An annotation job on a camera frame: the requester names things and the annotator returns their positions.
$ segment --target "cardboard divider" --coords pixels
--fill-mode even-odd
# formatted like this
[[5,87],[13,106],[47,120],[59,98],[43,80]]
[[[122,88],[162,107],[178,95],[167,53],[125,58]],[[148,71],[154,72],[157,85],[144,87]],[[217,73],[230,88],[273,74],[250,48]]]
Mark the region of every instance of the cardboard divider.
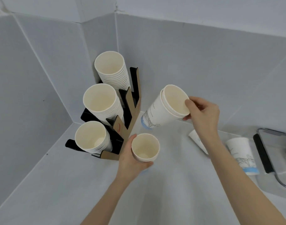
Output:
[[[125,105],[125,108],[123,108],[125,124],[123,124],[122,120],[117,115],[115,120],[107,119],[107,121],[110,123],[110,126],[104,125],[110,134],[113,150],[111,152],[102,151],[100,155],[92,154],[92,156],[95,156],[100,159],[119,160],[119,154],[125,147],[125,144],[138,118],[141,107],[141,86],[138,68],[130,67],[130,74],[133,82],[134,91],[132,92],[130,90],[130,87],[127,90],[119,89],[119,93]],[[81,120],[83,120],[84,122],[101,122],[87,108],[82,113]],[[65,146],[76,151],[85,152],[76,145],[75,140],[67,140]]]

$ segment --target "left hand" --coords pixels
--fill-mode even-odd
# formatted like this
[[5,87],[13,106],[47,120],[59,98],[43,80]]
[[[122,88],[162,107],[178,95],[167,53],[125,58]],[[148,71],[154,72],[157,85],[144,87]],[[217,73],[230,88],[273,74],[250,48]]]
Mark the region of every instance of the left hand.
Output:
[[142,170],[153,165],[153,162],[138,162],[133,157],[132,142],[136,136],[137,134],[130,136],[119,158],[116,179],[124,181],[127,184],[134,180]]

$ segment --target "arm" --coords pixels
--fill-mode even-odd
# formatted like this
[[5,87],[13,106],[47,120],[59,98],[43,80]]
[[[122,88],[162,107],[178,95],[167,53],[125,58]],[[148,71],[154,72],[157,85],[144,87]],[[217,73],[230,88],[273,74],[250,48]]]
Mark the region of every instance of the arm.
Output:
[[190,119],[207,149],[220,182],[241,225],[286,225],[286,220],[250,180],[222,144],[217,131],[219,108],[202,98],[186,100]]
[[125,145],[119,158],[119,167],[115,180],[109,186],[103,197],[87,215],[81,225],[107,225],[118,204],[118,201],[142,170],[150,167],[153,162],[137,162],[132,154],[132,141],[137,135],[132,135]]

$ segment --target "hand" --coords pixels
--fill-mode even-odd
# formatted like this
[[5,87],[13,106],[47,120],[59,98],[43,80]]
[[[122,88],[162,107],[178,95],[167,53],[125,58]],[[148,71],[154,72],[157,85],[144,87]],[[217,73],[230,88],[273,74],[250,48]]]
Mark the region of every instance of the hand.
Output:
[[137,134],[130,136],[119,158],[116,179],[126,182],[127,185],[134,180],[142,170],[153,165],[153,162],[138,162],[133,157],[131,148],[132,141],[136,136]]
[[219,120],[219,107],[203,98],[190,96],[185,101],[190,114],[183,120],[191,119],[193,126],[202,143],[218,140],[217,125]]

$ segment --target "white countertop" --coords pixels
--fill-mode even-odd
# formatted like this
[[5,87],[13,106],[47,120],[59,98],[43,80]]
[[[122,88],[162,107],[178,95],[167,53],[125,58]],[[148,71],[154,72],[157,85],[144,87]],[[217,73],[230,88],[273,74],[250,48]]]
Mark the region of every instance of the white countertop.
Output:
[[[66,148],[78,127],[67,129],[5,201],[0,225],[76,225],[98,202],[118,162]],[[126,189],[110,224],[239,224],[210,159],[187,136],[191,130],[192,124],[175,121],[148,131],[137,120],[133,133],[152,133],[161,151]],[[219,134],[224,142],[236,137]],[[286,218],[286,199],[265,194]]]

